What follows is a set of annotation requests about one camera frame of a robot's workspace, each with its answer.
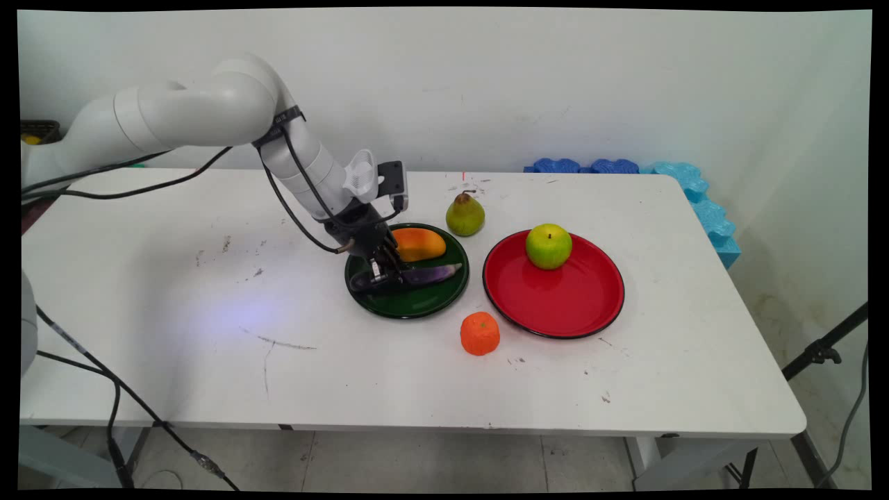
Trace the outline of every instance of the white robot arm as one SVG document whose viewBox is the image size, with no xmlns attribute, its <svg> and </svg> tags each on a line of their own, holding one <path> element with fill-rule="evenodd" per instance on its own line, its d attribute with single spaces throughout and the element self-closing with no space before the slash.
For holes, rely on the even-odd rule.
<svg viewBox="0 0 889 500">
<path fill-rule="evenodd" d="M 395 239 L 370 205 L 388 195 L 398 212 L 407 208 L 406 174 L 401 163 L 376 165 L 371 152 L 362 149 L 346 168 L 340 166 L 306 127 L 305 116 L 280 76 L 267 62 L 249 53 L 223 61 L 203 85 L 185 88 L 166 82 L 96 99 L 81 109 L 62 141 L 34 146 L 21 141 L 21 185 L 24 188 L 185 145 L 246 143 L 257 148 L 269 171 L 324 224 L 342 245 L 340 251 L 348 250 L 370 262 L 374 276 L 362 281 L 363 285 L 390 278 L 404 280 L 401 270 L 406 267 Z M 53 187 L 64 185 L 67 183 L 60 182 Z M 33 304 L 22 271 L 22 303 L 26 300 Z M 31 341 L 35 325 L 33 305 L 23 305 L 22 374 L 34 357 L 36 342 Z"/>
<path fill-rule="evenodd" d="M 21 185 L 185 145 L 236 146 L 257 141 L 269 132 L 273 119 L 292 109 L 299 110 L 275 70 L 259 57 L 245 54 L 223 61 L 203 86 L 143 85 L 90 102 L 77 114 L 64 140 L 37 146 L 21 143 Z M 376 170 L 370 151 L 359 151 L 343 169 L 303 119 L 282 125 L 309 179 L 334 214 L 352 198 L 369 203 L 377 197 L 378 177 L 369 174 Z M 324 219 L 324 210 L 284 141 L 270 143 L 261 154 L 269 170 L 312 216 Z M 404 209 L 406 188 L 404 182 L 399 184 L 403 189 L 390 193 L 390 199 L 394 202 L 395 196 L 403 196 Z"/>
</svg>

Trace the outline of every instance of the black border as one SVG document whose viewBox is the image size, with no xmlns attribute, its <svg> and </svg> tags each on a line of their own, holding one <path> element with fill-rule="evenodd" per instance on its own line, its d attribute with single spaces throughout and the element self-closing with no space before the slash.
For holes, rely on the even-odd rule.
<svg viewBox="0 0 889 500">
<path fill-rule="evenodd" d="M 423 224 L 422 222 L 399 222 L 398 224 L 392 224 L 391 226 L 389 226 L 389 228 L 390 228 L 391 230 L 392 230 L 392 229 L 398 230 L 398 229 L 402 229 L 402 228 L 422 228 L 422 229 L 424 229 L 424 230 L 432 230 L 432 231 L 434 231 L 435 233 L 439 233 L 439 236 L 440 236 L 441 233 L 444 233 L 444 234 L 446 234 L 447 236 L 449 236 L 450 238 L 452 238 L 452 239 L 454 240 L 454 242 L 457 243 L 457 247 L 460 249 L 460 253 L 463 255 L 463 268 L 466 269 L 466 281 L 463 282 L 463 286 L 461 287 L 461 289 L 460 289 L 459 292 L 457 292 L 457 293 L 456 293 L 453 297 L 451 297 L 449 300 L 446 300 L 446 301 L 442 302 L 441 304 L 439 304 L 437 307 L 433 308 L 432 310 L 429 310 L 429 311 L 427 311 L 427 312 L 423 312 L 422 314 L 414 315 L 414 316 L 396 316 L 396 315 L 394 315 L 394 314 L 385 314 L 385 313 L 380 312 L 380 311 L 378 311 L 378 310 L 374 310 L 374 309 L 371 309 L 371 308 L 367 307 L 363 302 L 361 302 L 361 301 L 358 300 L 358 297 L 356 297 L 355 292 L 352 292 L 352 289 L 348 287 L 348 279 L 349 279 L 349 275 L 348 275 L 348 259 L 352 259 L 352 258 L 356 258 L 356 259 L 357 259 L 357 258 L 360 258 L 360 257 L 353 257 L 352 255 L 350 255 L 350 256 L 348 257 L 348 259 L 346 260 L 346 265 L 343 266 L 343 275 L 346 277 L 346 289 L 348 290 L 348 294 L 352 296 L 352 299 L 354 299 L 355 302 L 356 302 L 358 305 L 360 305 L 362 309 L 364 309 L 364 310 L 366 310 L 366 311 L 368 311 L 368 312 L 370 312 L 370 313 L 372 313 L 372 314 L 374 314 L 374 315 L 376 315 L 376 316 L 381 316 L 381 317 L 383 317 L 383 318 L 392 318 L 392 319 L 417 319 L 417 318 L 426 318 L 427 316 L 430 316 L 430 315 L 432 315 L 432 314 L 435 314 L 435 313 L 437 313 L 437 312 L 443 310 L 443 309 L 446 308 L 447 306 L 449 306 L 449 305 L 451 305 L 452 303 L 454 303 L 454 301 L 456 301 L 457 299 L 459 299 L 459 298 L 461 297 L 461 295 L 463 295 L 463 292 L 466 291 L 466 287 L 469 286 L 469 256 L 466 255 L 466 249 L 463 248 L 463 245 L 460 243 L 460 241 L 457 240 L 457 238 L 455 238 L 452 234 L 450 234 L 450 233 L 448 233 L 448 232 L 446 232 L 446 231 L 444 231 L 444 230 L 442 230 L 442 229 L 440 229 L 440 228 L 437 228 L 437 227 L 435 227 L 435 226 L 430 226 L 430 225 L 428 225 L 428 224 Z"/>
<path fill-rule="evenodd" d="M 621 294 L 621 306 L 620 306 L 620 308 L 618 308 L 618 310 L 617 310 L 617 314 L 615 314 L 614 317 L 611 318 L 611 321 L 608 321 L 607 323 L 605 323 L 605 324 L 604 324 L 601 328 L 599 328 L 598 330 L 593 330 L 592 332 L 589 332 L 588 334 L 576 335 L 576 336 L 573 336 L 573 337 L 557 336 L 557 335 L 546 335 L 546 334 L 542 334 L 542 333 L 540 333 L 540 332 L 535 332 L 535 331 L 532 330 L 531 328 L 526 327 L 525 325 L 522 325 L 521 323 L 519 323 L 518 321 L 514 320 L 514 319 L 511 318 L 509 315 L 507 315 L 505 312 L 503 312 L 499 307 L 497 307 L 497 303 L 494 301 L 493 298 L 491 298 L 491 291 L 488 290 L 488 280 L 487 280 L 487 278 L 485 278 L 485 270 L 488 269 L 488 259 L 491 258 L 491 254 L 493 253 L 494 249 L 496 249 L 498 246 L 500 246 L 501 243 L 503 243 L 504 241 L 506 241 L 506 240 L 509 239 L 509 238 L 514 237 L 516 234 L 518 234 L 518 233 L 522 233 L 522 232 L 525 232 L 525 231 L 527 231 L 527 230 L 516 231 L 516 232 L 514 232 L 514 233 L 512 233 L 512 234 L 510 234 L 510 235 L 508 235 L 508 236 L 506 236 L 504 239 L 498 241 L 497 244 L 494 245 L 494 246 L 492 246 L 492 247 L 491 247 L 491 250 L 488 251 L 488 255 L 485 257 L 485 265 L 482 266 L 482 286 L 485 288 L 485 295 L 488 296 L 488 302 L 490 302 L 491 305 L 494 306 L 494 309 L 496 309 L 497 312 L 499 312 L 503 318 L 506 318 L 506 319 L 507 319 L 510 323 L 512 323 L 513 325 L 516 325 L 517 327 L 522 328 L 522 329 L 525 330 L 525 331 L 531 332 L 532 334 L 539 335 L 539 336 L 541 336 L 541 337 L 546 337 L 546 338 L 548 338 L 548 339 L 556 339 L 556 340 L 573 340 L 573 339 L 582 339 L 582 338 L 589 337 L 590 335 L 595 335 L 595 334 L 601 332 L 602 330 L 605 330 L 606 328 L 608 328 L 608 327 L 614 322 L 614 320 L 616 320 L 617 317 L 621 315 L 621 312 L 623 311 L 623 303 L 626 302 L 626 298 L 627 298 L 627 288 L 626 288 L 626 285 L 624 285 L 624 282 L 623 282 L 623 275 L 621 274 L 621 268 L 617 267 L 617 264 L 615 264 L 614 261 L 612 260 L 612 258 L 611 258 L 608 254 L 605 253 L 605 250 L 602 250 L 602 249 L 599 248 L 596 244 L 594 244 L 592 241 L 589 241 L 588 239 L 584 238 L 583 236 L 578 236 L 578 235 L 576 235 L 576 234 L 575 234 L 574 236 L 576 236 L 577 238 L 580 238 L 580 239 L 586 241 L 587 243 L 591 244 L 592 246 L 595 246 L 596 248 L 599 248 L 599 251 L 602 252 L 602 255 L 604 255 L 605 258 L 607 258 L 608 261 L 609 261 L 609 262 L 614 266 L 614 268 L 617 270 L 617 276 L 618 276 L 618 278 L 621 279 L 621 290 L 623 291 L 623 293 Z"/>
</svg>

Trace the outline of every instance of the plate rim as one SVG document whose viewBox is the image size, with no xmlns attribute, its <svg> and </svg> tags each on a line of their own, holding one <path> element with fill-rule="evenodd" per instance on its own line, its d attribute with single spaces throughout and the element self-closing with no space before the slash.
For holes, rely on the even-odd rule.
<svg viewBox="0 0 889 500">
<path fill-rule="evenodd" d="M 488 277 L 487 277 L 487 273 L 486 273 L 486 271 L 487 271 L 487 269 L 488 269 L 488 260 L 491 258 L 491 254 L 493 253 L 493 251 L 496 250 L 497 247 L 500 246 L 504 241 L 506 241 L 507 239 L 513 238 L 515 235 L 517 235 L 517 234 L 519 234 L 519 233 L 523 233 L 523 232 L 526 232 L 526 231 L 530 231 L 530 230 L 520 230 L 520 231 L 516 231 L 516 232 L 514 232 L 514 233 L 512 233 L 512 234 L 507 235 L 506 237 L 504 237 L 503 239 L 501 239 L 500 241 L 498 241 L 494 246 L 492 246 L 492 247 L 491 247 L 491 250 L 488 251 L 488 255 L 485 257 L 485 264 L 482 266 L 482 287 L 485 289 L 485 295 L 488 297 L 488 302 L 491 303 L 491 305 L 493 306 L 493 308 L 494 308 L 495 310 L 497 310 L 497 312 L 499 312 L 500 315 L 501 315 L 503 318 L 505 318 L 507 321 L 509 321 L 509 322 L 512 323 L 513 325 L 516 325 L 517 327 L 522 328 L 522 329 L 523 329 L 524 331 L 526 331 L 526 332 L 530 332 L 530 333 L 532 333 L 532 334 L 539 335 L 539 336 L 541 336 L 541 337 L 546 337 L 546 338 L 548 338 L 548 339 L 555 339 L 555 340 L 574 340 L 574 339 L 582 339 L 582 338 L 589 337 L 589 336 L 591 336 L 591 335 L 595 335 L 595 334 L 601 332 L 602 330 L 605 330 L 606 328 L 608 328 L 608 327 L 614 322 L 614 320 L 616 320 L 617 317 L 621 315 L 621 312 L 623 312 L 623 304 L 624 304 L 625 299 L 626 299 L 626 296 L 627 296 L 627 288 L 626 288 L 626 285 L 624 284 L 624 281 L 623 281 L 623 275 L 621 274 L 621 268 L 617 267 L 617 264 L 614 263 L 614 260 L 611 258 L 611 256 L 610 256 L 609 254 L 607 254 L 607 253 L 605 252 L 605 250 L 603 250 L 602 248 L 599 248 L 598 245 L 596 245 L 596 244 L 593 243 L 592 241 L 589 241 L 588 239 L 584 238 L 583 236 L 578 235 L 578 234 L 574 234 L 574 233 L 571 233 L 571 232 L 569 232 L 568 234 L 573 235 L 573 236 L 575 236 L 575 237 L 577 237 L 577 238 L 580 238 L 580 239 L 586 241 L 587 243 L 589 243 L 590 245 L 592 245 L 594 248 L 598 249 L 599 252 L 602 252 L 602 255 L 604 255 L 605 258 L 608 259 L 608 262 L 610 262 L 610 263 L 612 264 L 612 266 L 614 266 L 614 270 L 617 271 L 617 277 L 618 277 L 618 279 L 621 281 L 621 306 L 618 307 L 617 312 L 614 314 L 614 317 L 611 318 L 607 323 L 605 323 L 604 325 L 602 325 L 600 328 L 598 328 L 598 329 L 596 329 L 596 330 L 593 330 L 592 332 L 589 332 L 589 333 L 586 333 L 586 334 L 582 334 L 582 335 L 572 335 L 572 336 L 564 336 L 564 335 L 548 335 L 548 334 L 544 334 L 544 333 L 542 333 L 542 332 L 534 331 L 534 330 L 532 330 L 530 327 L 526 327 L 525 325 L 522 325 L 521 323 L 519 323 L 519 322 L 516 321 L 515 319 L 511 318 L 507 313 L 503 312 L 503 311 L 501 310 L 501 308 L 497 306 L 497 302 L 495 302 L 494 299 L 491 297 L 491 291 L 488 289 Z"/>
<path fill-rule="evenodd" d="M 381 316 L 381 317 L 383 317 L 383 318 L 390 318 L 390 319 L 418 319 L 418 318 L 426 318 L 427 316 L 431 316 L 431 315 L 433 315 L 433 314 L 435 314 L 435 313 L 437 313 L 437 312 L 441 312 L 442 310 L 444 310 L 445 308 L 447 308 L 447 306 L 451 305 L 451 304 L 454 303 L 457 299 L 459 299 L 459 298 L 461 297 L 461 295 L 463 295 L 463 292 L 465 292 L 467 286 L 469 286 L 469 256 L 468 256 L 467 253 L 466 253 L 466 249 L 463 248 L 463 244 L 462 244 L 462 243 L 461 243 L 461 242 L 460 242 L 454 235 L 452 235 L 451 233 L 449 233 L 449 232 L 447 232 L 447 231 L 445 231 L 445 230 L 443 230 L 443 229 L 441 229 L 441 228 L 438 228 L 438 227 L 436 227 L 436 226 L 433 226 L 433 225 L 431 225 L 431 224 L 424 224 L 423 222 L 397 222 L 397 223 L 395 223 L 395 224 L 390 224 L 390 225 L 388 224 L 388 227 L 389 227 L 389 230 L 392 230 L 393 228 L 395 228 L 395 229 L 402 229 L 402 228 L 407 228 L 407 227 L 412 227 L 412 228 L 422 228 L 422 229 L 426 229 L 426 230 L 436 230 L 436 232 L 441 231 L 441 232 L 447 234 L 448 236 L 450 236 L 451 238 L 453 238 L 453 240 L 457 243 L 457 247 L 460 249 L 460 253 L 461 253 L 462 256 L 463 256 L 464 267 L 466 268 L 466 274 L 465 274 L 466 279 L 465 279 L 465 281 L 463 282 L 462 286 L 460 287 L 460 291 L 459 291 L 459 292 L 457 292 L 456 294 L 454 294 L 454 296 L 451 297 L 449 300 L 442 302 L 442 303 L 439 304 L 436 308 L 434 308 L 434 309 L 432 309 L 432 310 L 430 310 L 430 311 L 428 311 L 428 312 L 424 312 L 424 313 L 422 313 L 422 314 L 417 314 L 417 315 L 412 315 L 412 316 L 404 316 L 404 315 L 397 315 L 397 314 L 388 314 L 387 312 L 381 311 L 381 310 L 376 309 L 376 308 L 372 309 L 372 308 L 370 308 L 370 307 L 366 307 L 363 303 L 361 303 L 361 302 L 358 301 L 358 299 L 355 297 L 355 292 L 353 292 L 352 289 L 348 287 L 348 279 L 349 279 L 349 276 L 348 276 L 348 259 L 351 259 L 351 258 L 353 257 L 353 255 L 350 255 L 350 256 L 346 259 L 346 263 L 345 263 L 345 265 L 343 265 L 343 275 L 344 275 L 344 277 L 345 277 L 345 279 L 346 279 L 346 289 L 348 290 L 348 294 L 352 297 L 352 300 L 354 300 L 355 302 L 357 302 L 357 304 L 358 304 L 359 306 L 361 306 L 362 309 L 364 309 L 364 310 L 370 312 L 371 314 L 375 314 L 375 315 L 377 315 L 377 316 Z"/>
</svg>

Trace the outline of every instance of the white wall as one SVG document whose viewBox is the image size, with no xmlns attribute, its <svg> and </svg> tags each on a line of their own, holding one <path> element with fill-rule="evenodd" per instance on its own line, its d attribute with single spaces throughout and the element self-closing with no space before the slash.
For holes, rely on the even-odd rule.
<svg viewBox="0 0 889 500">
<path fill-rule="evenodd" d="M 726 198 L 743 252 L 730 275 L 781 366 L 868 300 L 870 29 L 869 12 L 837 22 Z M 861 388 L 867 339 L 865 322 L 837 344 L 842 364 L 812 365 L 790 384 L 828 466 Z M 871 488 L 868 399 L 834 478 L 841 488 Z"/>
<path fill-rule="evenodd" d="M 90 99 L 184 85 L 266 58 L 341 162 L 412 170 L 688 161 L 743 250 L 731 275 L 778 363 L 867 299 L 872 14 L 526 8 L 19 12 L 20 113 L 67 127 Z M 214 149 L 152 161 L 194 168 Z M 218 166 L 255 168 L 235 148 Z M 865 324 L 840 366 L 793 382 L 826 461 L 858 389 Z M 743 383 L 739 374 L 738 383 Z M 837 483 L 869 488 L 868 407 Z"/>
<path fill-rule="evenodd" d="M 19 12 L 20 111 L 67 126 L 90 99 L 154 79 L 188 85 L 247 50 L 281 73 L 343 163 L 364 146 L 413 170 L 518 171 L 540 157 L 690 161 L 719 191 L 750 168 L 848 15 Z M 242 149 L 221 163 L 257 167 Z M 189 155 L 188 167 L 211 155 Z"/>
</svg>

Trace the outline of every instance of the red plate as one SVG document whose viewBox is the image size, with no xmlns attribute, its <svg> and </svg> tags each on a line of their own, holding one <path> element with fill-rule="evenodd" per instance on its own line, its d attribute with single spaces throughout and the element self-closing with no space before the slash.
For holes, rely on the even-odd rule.
<svg viewBox="0 0 889 500">
<path fill-rule="evenodd" d="M 505 237 L 485 259 L 482 282 L 494 307 L 525 330 L 557 339 L 611 325 L 623 307 L 623 278 L 608 255 L 572 234 L 568 261 L 542 270 L 525 254 L 529 232 Z"/>
</svg>

